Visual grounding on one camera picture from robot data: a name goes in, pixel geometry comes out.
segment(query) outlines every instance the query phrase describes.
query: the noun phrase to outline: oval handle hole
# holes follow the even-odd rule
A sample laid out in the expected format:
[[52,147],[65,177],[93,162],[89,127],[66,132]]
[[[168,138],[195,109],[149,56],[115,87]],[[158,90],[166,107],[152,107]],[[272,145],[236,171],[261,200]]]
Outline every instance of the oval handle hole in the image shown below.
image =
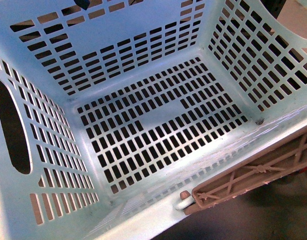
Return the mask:
[[1,81],[0,121],[12,166],[22,174],[29,174],[31,165],[25,132],[15,103],[7,87]]

